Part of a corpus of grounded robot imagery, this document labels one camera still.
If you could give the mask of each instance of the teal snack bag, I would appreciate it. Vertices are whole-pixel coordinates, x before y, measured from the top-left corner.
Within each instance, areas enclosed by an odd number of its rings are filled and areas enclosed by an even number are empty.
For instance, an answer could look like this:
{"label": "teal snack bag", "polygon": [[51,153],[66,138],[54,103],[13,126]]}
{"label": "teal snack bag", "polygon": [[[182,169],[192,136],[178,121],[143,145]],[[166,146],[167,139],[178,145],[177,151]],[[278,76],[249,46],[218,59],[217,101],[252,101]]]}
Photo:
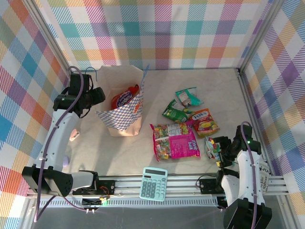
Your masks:
{"label": "teal snack bag", "polygon": [[162,115],[177,123],[184,123],[194,113],[195,112],[190,111],[173,99],[170,104],[168,104]]}
{"label": "teal snack bag", "polygon": [[203,102],[197,98],[197,87],[191,87],[181,91],[177,91],[176,95],[185,107],[188,107],[190,105],[199,106],[203,104]]}

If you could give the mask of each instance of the plaid wallpaper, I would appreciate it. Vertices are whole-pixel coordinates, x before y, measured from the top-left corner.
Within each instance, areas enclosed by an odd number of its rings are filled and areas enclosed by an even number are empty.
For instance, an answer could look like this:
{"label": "plaid wallpaper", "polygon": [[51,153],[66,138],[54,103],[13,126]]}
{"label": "plaid wallpaper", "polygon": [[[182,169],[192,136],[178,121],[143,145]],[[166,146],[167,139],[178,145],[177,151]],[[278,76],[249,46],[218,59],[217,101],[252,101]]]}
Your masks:
{"label": "plaid wallpaper", "polygon": [[84,70],[237,67],[271,0],[36,2],[69,63]]}
{"label": "plaid wallpaper", "polygon": [[305,228],[305,0],[286,0],[246,70],[268,154]]}
{"label": "plaid wallpaper", "polygon": [[42,148],[68,78],[21,0],[0,4],[0,229],[11,229],[28,191],[22,169]]}

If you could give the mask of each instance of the checkered paper bag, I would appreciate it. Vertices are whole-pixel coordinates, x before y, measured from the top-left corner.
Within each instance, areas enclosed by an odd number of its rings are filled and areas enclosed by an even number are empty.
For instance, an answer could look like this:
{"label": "checkered paper bag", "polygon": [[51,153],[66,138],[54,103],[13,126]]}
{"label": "checkered paper bag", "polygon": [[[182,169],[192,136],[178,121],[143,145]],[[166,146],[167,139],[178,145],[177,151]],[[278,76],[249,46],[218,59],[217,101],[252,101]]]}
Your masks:
{"label": "checkered paper bag", "polygon": [[[97,71],[97,85],[106,100],[95,106],[96,114],[108,127],[111,136],[134,136],[141,128],[144,78],[149,66],[143,71],[132,65],[102,66]],[[110,110],[111,99],[128,87],[140,85],[139,93],[126,105]]]}

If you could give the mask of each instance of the calculator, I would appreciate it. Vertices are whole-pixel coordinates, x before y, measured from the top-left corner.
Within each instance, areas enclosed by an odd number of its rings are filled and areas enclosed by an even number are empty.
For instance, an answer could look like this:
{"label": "calculator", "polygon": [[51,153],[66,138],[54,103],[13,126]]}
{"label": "calculator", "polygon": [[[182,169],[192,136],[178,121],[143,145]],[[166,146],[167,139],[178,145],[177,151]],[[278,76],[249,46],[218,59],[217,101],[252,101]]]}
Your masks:
{"label": "calculator", "polygon": [[167,170],[146,167],[143,170],[140,198],[164,201],[167,182]]}

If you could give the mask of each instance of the white table surface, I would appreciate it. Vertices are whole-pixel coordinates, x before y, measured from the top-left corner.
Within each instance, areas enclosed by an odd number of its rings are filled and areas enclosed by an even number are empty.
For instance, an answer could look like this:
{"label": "white table surface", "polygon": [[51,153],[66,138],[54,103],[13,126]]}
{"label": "white table surface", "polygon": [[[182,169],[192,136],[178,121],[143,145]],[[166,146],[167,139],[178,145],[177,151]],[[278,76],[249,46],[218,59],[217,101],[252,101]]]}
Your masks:
{"label": "white table surface", "polygon": [[208,159],[203,150],[203,139],[197,139],[201,158],[157,162],[153,152],[153,131],[149,124],[173,123],[163,117],[162,112],[172,99],[178,100],[176,91],[193,86],[197,86],[197,96],[204,104],[191,109],[209,108],[220,127],[214,137],[228,136],[233,139],[236,127],[242,121],[250,121],[233,69],[149,71],[145,78],[140,133],[131,137],[110,136],[107,127],[92,108],[78,125],[80,136],[68,144],[66,154],[71,161],[63,172],[85,169],[97,171],[100,176],[137,175],[142,174],[143,168],[148,166],[164,168],[176,174],[216,172],[218,167],[215,160]]}

